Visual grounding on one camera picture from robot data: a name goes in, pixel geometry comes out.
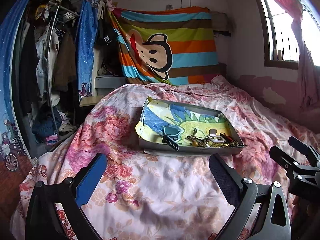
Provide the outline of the right hand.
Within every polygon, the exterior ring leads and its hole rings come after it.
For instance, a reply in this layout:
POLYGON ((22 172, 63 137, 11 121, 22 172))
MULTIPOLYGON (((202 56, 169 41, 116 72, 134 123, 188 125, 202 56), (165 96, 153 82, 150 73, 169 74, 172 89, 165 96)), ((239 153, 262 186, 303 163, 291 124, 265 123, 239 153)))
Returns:
POLYGON ((319 239, 319 202, 293 201, 291 239, 319 239))

